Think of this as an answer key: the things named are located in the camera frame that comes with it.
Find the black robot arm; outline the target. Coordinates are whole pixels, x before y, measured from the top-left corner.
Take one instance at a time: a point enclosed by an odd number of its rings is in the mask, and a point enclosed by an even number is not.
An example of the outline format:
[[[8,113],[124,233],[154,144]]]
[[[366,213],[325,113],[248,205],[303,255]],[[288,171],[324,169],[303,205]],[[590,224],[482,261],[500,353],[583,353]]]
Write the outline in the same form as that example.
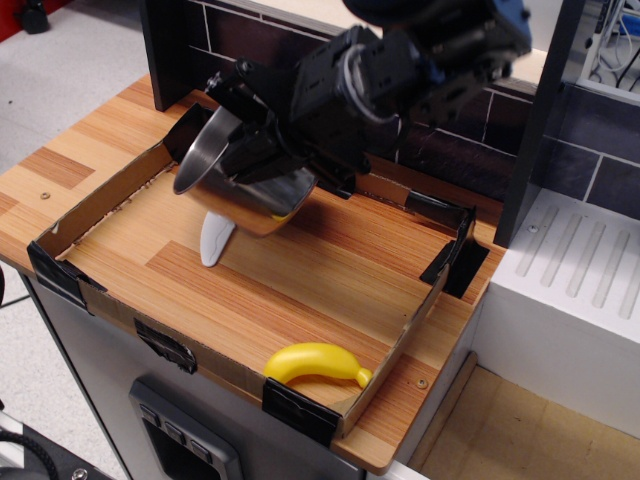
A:
[[[289,69],[237,60],[206,92],[240,121],[221,157],[239,184],[305,169],[352,193],[369,158],[392,151],[410,125],[453,120],[531,49],[519,1],[351,1],[360,24]]]

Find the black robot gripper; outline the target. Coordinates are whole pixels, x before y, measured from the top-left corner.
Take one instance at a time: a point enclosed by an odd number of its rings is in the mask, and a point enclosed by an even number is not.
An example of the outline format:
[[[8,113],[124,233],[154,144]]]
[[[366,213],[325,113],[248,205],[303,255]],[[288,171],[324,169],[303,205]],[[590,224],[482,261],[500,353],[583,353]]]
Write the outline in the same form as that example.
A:
[[[379,38],[363,26],[287,68],[240,58],[205,87],[243,123],[228,136],[221,171],[253,184],[305,168],[348,198],[355,176],[371,170],[368,136],[407,114],[424,79],[425,60],[406,33]]]

